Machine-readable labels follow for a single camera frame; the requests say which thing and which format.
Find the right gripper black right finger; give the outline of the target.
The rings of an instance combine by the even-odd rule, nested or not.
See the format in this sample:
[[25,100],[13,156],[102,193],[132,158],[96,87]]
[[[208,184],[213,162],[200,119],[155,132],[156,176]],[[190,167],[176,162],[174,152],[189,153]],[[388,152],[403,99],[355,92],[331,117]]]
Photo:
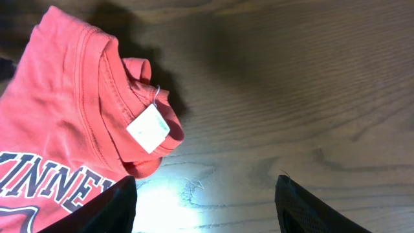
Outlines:
[[279,175],[275,204],[282,233],[369,233],[287,175]]

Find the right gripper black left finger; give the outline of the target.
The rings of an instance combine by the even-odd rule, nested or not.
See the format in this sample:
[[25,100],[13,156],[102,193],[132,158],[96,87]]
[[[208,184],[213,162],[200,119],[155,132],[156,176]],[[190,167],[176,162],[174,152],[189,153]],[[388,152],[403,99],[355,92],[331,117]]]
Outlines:
[[131,233],[136,214],[135,178],[127,176],[41,233]]

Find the orange red t-shirt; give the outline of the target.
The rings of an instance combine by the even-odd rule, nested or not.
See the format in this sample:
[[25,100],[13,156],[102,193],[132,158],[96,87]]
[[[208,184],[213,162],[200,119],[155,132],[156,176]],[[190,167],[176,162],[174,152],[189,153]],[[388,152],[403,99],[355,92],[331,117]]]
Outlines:
[[51,6],[1,96],[1,231],[39,232],[150,176],[183,139],[148,60]]

